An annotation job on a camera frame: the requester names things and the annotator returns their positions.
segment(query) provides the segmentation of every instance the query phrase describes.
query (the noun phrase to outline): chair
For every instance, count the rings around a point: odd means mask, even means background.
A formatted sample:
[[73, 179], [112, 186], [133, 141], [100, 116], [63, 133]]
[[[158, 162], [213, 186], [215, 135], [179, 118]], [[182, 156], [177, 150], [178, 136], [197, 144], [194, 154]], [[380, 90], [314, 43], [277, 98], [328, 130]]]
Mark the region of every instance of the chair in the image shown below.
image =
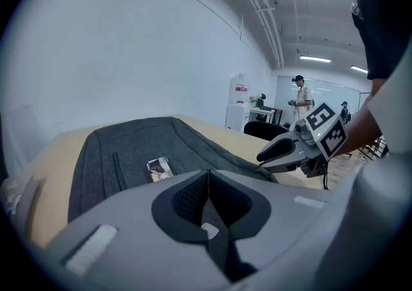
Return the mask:
[[253, 120], [245, 125], [243, 132], [256, 138], [271, 141], [278, 135], [288, 132], [288, 129], [277, 124]]

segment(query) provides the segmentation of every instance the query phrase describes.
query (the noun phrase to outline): cap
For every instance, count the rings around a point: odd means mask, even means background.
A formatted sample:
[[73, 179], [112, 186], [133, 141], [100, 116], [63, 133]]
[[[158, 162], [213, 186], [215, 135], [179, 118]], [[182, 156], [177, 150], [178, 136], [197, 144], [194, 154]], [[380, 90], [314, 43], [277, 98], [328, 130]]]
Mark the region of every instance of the cap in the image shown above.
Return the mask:
[[303, 77], [298, 75], [295, 78], [292, 78], [292, 82], [297, 82], [298, 80], [303, 80]]

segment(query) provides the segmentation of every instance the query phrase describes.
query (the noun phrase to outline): ceiling light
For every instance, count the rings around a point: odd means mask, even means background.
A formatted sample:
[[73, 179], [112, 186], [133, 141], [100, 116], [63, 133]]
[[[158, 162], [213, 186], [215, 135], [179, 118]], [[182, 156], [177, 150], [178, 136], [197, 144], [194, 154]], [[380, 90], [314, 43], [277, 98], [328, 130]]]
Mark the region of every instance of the ceiling light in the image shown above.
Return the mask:
[[353, 69], [353, 70], [357, 70], [357, 71], [361, 71], [361, 72], [364, 72], [364, 73], [368, 73], [367, 70], [365, 70], [365, 69], [360, 69], [360, 68], [355, 67], [355, 66], [352, 66], [352, 67], [350, 67], [350, 68]]
[[321, 59], [320, 57], [301, 57], [301, 60], [313, 60], [313, 61], [327, 62], [327, 63], [330, 62], [330, 60], [328, 60], [328, 59]]

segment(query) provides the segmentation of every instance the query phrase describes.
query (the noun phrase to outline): water cooler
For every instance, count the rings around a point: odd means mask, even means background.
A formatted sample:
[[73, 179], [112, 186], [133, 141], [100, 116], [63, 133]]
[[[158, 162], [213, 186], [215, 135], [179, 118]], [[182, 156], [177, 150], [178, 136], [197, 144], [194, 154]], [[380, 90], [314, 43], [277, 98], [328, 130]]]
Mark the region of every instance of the water cooler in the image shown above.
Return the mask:
[[249, 86], [246, 77], [239, 73], [230, 80], [229, 104], [226, 110], [225, 127], [243, 132], [249, 121]]

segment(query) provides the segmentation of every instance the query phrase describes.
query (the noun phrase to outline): floor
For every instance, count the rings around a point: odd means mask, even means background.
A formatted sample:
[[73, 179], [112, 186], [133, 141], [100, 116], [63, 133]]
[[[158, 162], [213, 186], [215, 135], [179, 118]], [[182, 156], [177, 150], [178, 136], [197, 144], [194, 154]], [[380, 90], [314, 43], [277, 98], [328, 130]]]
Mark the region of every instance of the floor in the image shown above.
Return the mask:
[[351, 173], [357, 166], [363, 166], [371, 160], [364, 156], [359, 150], [352, 151], [352, 156], [341, 155], [332, 158], [328, 166], [328, 187], [336, 189], [339, 181], [347, 174]]

